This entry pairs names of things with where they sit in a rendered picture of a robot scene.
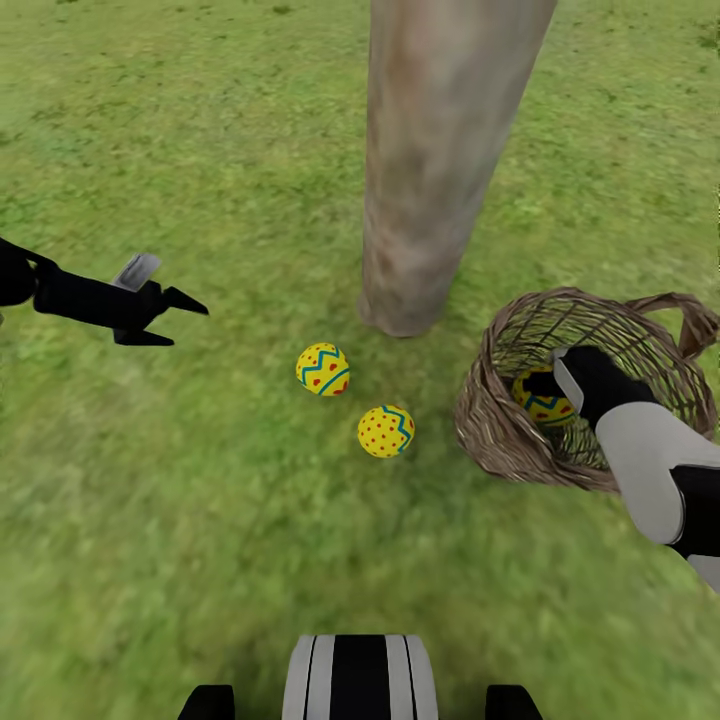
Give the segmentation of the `wicker basket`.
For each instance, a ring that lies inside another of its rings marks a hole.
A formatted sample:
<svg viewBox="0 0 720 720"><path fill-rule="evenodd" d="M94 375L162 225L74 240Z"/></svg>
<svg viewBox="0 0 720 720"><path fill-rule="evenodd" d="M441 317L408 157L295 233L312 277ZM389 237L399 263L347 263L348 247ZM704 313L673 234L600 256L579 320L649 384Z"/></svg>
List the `wicker basket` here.
<svg viewBox="0 0 720 720"><path fill-rule="evenodd" d="M644 316L674 307L684 315L679 346L665 326ZM533 322L540 321L552 323L546 329L532 331L536 326ZM568 321L577 324L577 333L584 336L577 343L570 340L575 343L571 345L551 333ZM634 377L649 385L662 406L711 441L716 432L717 407L695 359L716 343L719 328L720 317L688 293L669 292L622 304L577 287L527 292L499 310L484 330L478 356L453 408L456 441L471 460L495 478L598 490L621 498L588 419L581 422L576 416L559 427L536 424L514 402L510 385L526 370L553 366L547 354L558 345L572 348L588 341L599 343L610 352L614 365L627 363ZM555 344L549 344L549 339ZM660 352L673 361L672 367ZM680 382L672 372L675 369ZM684 407L689 410L688 420Z"/></svg>

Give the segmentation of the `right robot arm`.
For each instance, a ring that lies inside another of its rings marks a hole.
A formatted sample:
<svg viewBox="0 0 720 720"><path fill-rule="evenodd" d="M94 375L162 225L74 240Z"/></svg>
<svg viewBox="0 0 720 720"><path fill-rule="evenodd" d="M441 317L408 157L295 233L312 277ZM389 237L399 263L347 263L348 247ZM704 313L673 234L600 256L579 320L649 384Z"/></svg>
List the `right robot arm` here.
<svg viewBox="0 0 720 720"><path fill-rule="evenodd" d="M720 596L720 447L599 344L562 346L549 359L554 372L532 372L523 389L570 400L603 448L635 527L674 548Z"/></svg>

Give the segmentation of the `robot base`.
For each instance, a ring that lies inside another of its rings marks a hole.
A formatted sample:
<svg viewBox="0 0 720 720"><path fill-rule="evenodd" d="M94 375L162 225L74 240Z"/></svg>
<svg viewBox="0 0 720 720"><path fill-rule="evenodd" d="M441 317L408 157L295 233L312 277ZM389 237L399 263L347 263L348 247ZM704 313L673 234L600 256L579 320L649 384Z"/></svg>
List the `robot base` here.
<svg viewBox="0 0 720 720"><path fill-rule="evenodd" d="M232 686L196 686L179 720L235 720ZM522 685L489 685L485 720L542 720Z"/></svg>

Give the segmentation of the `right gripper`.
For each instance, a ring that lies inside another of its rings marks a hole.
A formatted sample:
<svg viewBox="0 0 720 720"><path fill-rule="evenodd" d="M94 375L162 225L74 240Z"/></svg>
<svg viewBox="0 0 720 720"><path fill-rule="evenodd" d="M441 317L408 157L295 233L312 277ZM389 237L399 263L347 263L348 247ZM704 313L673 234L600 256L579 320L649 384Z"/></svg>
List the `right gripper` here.
<svg viewBox="0 0 720 720"><path fill-rule="evenodd" d="M562 388L555 383L554 372L532 372L528 379L522 381L525 391L530 391L532 396L551 396L566 398Z"/></svg>

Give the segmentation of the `easter egg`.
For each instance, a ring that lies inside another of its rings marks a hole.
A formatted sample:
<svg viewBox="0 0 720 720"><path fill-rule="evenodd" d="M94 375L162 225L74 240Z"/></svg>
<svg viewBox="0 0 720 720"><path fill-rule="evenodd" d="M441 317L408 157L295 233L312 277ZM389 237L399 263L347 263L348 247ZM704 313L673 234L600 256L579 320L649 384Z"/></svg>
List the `easter egg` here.
<svg viewBox="0 0 720 720"><path fill-rule="evenodd" d="M405 451L414 432L415 422L409 412L393 405L371 409L358 426L358 438L365 451L383 458Z"/></svg>
<svg viewBox="0 0 720 720"><path fill-rule="evenodd" d="M329 343L311 346L300 356L296 373L309 391L321 396L335 396L348 385L349 366L342 351Z"/></svg>
<svg viewBox="0 0 720 720"><path fill-rule="evenodd" d="M524 408L528 416L544 426L566 426L569 420L577 416L576 408L568 398L551 396L532 396L530 391L525 391L522 381L528 379L532 372L554 372L553 366L540 365L539 368L531 368L516 378L516 382L510 385L514 402Z"/></svg>

